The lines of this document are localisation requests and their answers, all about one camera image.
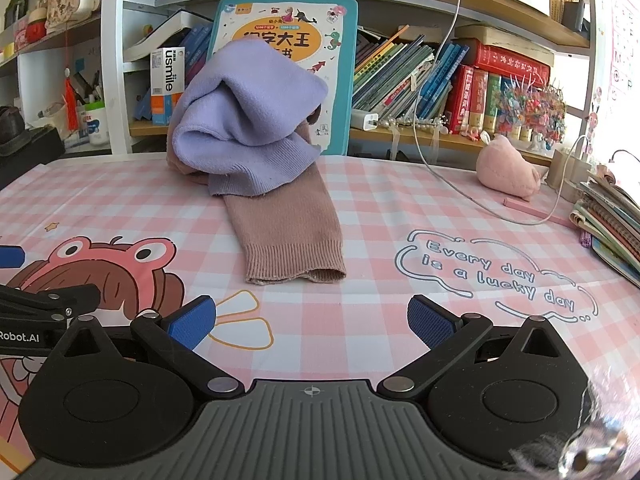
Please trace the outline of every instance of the cardboard box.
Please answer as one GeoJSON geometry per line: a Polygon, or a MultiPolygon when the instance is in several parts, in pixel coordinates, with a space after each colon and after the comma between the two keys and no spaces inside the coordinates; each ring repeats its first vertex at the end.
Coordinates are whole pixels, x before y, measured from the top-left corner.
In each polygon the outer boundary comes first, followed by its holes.
{"type": "Polygon", "coordinates": [[[184,47],[158,48],[151,53],[152,123],[168,126],[184,92],[184,47]]]}

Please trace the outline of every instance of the children's book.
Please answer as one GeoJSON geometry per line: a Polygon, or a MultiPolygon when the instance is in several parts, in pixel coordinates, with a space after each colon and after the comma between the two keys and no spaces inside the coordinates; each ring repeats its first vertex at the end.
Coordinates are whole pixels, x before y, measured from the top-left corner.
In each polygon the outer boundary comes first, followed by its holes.
{"type": "Polygon", "coordinates": [[[329,94],[311,126],[311,142],[323,155],[345,155],[357,30],[355,0],[221,0],[207,59],[229,41],[252,35],[324,79],[329,94]]]}

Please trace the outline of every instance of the bottle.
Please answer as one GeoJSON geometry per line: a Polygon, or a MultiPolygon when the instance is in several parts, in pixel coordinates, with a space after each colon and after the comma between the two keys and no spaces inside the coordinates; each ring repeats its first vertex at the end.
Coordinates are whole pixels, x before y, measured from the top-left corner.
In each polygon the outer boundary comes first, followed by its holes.
{"type": "Polygon", "coordinates": [[[89,142],[100,146],[109,142],[109,127],[107,125],[107,108],[104,101],[94,101],[89,96],[89,104],[84,105],[84,120],[89,133],[89,142]]]}

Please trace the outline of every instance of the blue gripper pad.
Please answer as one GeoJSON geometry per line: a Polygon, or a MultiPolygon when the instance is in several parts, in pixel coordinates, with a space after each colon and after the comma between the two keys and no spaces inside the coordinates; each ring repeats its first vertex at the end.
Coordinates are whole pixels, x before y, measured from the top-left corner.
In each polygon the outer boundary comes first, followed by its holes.
{"type": "Polygon", "coordinates": [[[435,348],[462,327],[462,320],[422,295],[409,301],[406,310],[409,328],[429,348],[435,348]]]}
{"type": "Polygon", "coordinates": [[[216,324],[216,304],[199,296],[162,320],[162,328],[189,350],[196,348],[216,324]]]}
{"type": "Polygon", "coordinates": [[[20,269],[24,250],[16,245],[0,245],[0,269],[20,269]]]}

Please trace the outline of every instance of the charger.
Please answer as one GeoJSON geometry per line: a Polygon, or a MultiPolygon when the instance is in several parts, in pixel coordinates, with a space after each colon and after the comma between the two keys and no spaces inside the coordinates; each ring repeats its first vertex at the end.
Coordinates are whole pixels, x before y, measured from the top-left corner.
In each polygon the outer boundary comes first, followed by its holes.
{"type": "Polygon", "coordinates": [[[353,108],[351,110],[350,125],[352,128],[364,130],[365,132],[375,130],[378,127],[378,114],[372,114],[371,112],[356,110],[356,108],[353,108]]]}

